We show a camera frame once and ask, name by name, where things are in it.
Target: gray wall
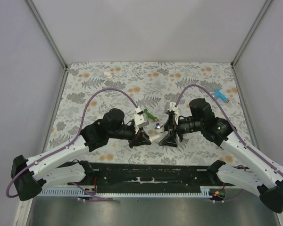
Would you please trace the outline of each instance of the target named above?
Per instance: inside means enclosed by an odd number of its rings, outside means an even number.
[[[231,62],[265,0],[34,0],[67,63]]]
[[[0,226],[12,224],[19,202],[5,196],[12,161],[40,151],[61,78],[24,1],[0,1]]]
[[[259,146],[283,164],[283,0],[274,1],[236,69]]]

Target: white cable tray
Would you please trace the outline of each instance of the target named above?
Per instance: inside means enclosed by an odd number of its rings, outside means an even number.
[[[134,198],[211,198],[209,188],[201,188],[200,193],[97,193],[98,197],[134,197]],[[89,197],[76,187],[53,187],[42,190],[38,196],[64,196],[64,197]]]

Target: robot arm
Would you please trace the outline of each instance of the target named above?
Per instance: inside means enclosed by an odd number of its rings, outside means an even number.
[[[235,155],[251,170],[236,169],[218,160],[208,168],[213,183],[222,181],[237,185],[258,196],[272,211],[283,211],[283,166],[269,159],[245,139],[243,144],[227,120],[215,117],[205,99],[192,100],[192,116],[179,116],[178,123],[175,120],[175,112],[178,114],[178,109],[170,109],[167,112],[169,118],[165,123],[165,131],[168,131],[168,134],[159,145],[177,146],[177,135],[182,141],[183,134],[200,131],[207,140]]]
[[[121,110],[111,109],[102,119],[86,126],[72,144],[69,140],[46,153],[28,159],[22,155],[16,157],[13,161],[12,178],[31,165],[14,181],[20,200],[29,200],[47,187],[79,182],[84,178],[92,179],[94,170],[88,161],[79,161],[69,167],[60,166],[77,156],[106,145],[109,138],[128,140],[131,148],[150,145],[150,137],[143,130],[143,126],[149,124],[147,115],[137,108],[134,120],[128,125],[124,124],[124,117],[125,114]]]
[[[200,131],[209,141],[237,156],[251,171],[236,169],[223,161],[216,161],[208,168],[212,183],[224,182],[237,185],[253,194],[272,211],[283,211],[283,166],[275,163],[256,147],[240,140],[229,122],[215,117],[210,104],[205,99],[194,99],[190,102],[192,116],[179,116],[175,103],[168,103],[165,112],[168,120],[164,125],[166,136],[159,145],[178,146],[183,135]],[[108,143],[109,138],[126,139],[129,146],[150,145],[154,137],[149,137],[143,127],[148,125],[147,115],[136,109],[134,120],[124,124],[125,114],[119,109],[111,109],[102,119],[86,126],[78,138],[70,140],[53,150],[25,159],[22,155],[13,162],[11,177],[20,200],[35,197],[42,189],[68,182],[79,182],[85,178],[92,180],[94,170],[88,161],[61,167],[75,157],[87,154]]]

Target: green toy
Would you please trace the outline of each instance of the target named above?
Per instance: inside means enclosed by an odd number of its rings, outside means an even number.
[[[145,108],[145,110],[143,110],[143,112],[147,115],[148,118],[152,119],[153,121],[158,121],[158,118],[156,118],[155,116],[151,115],[149,112],[148,112],[148,109]]]

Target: floral tablecloth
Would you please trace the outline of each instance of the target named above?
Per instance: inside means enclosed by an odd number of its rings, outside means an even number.
[[[103,72],[113,74],[108,81]],[[69,67],[69,75],[51,131],[47,150],[56,147],[77,134],[83,109],[90,96],[102,88],[114,87],[127,92],[141,109],[147,108],[159,121],[164,123],[166,102],[176,102],[180,92],[191,83],[197,83],[210,92],[220,88],[229,98],[229,103],[219,100],[238,132],[249,139],[233,71],[229,64],[215,63],[74,63]],[[194,98],[206,98],[215,115],[222,117],[216,104],[198,88],[188,89],[179,104],[180,115],[191,115],[189,102]],[[125,113],[125,122],[133,119],[134,106],[121,93],[108,91],[100,93],[89,104],[84,126],[93,123],[97,116],[111,108],[119,108]],[[145,128],[154,135],[155,123]],[[220,159],[229,164],[240,162],[227,151],[207,141],[200,133],[187,134],[177,148],[158,146],[157,143],[129,148],[125,140],[110,139],[109,143],[95,151],[78,156],[79,160],[110,163],[140,163],[167,165],[210,165]]]

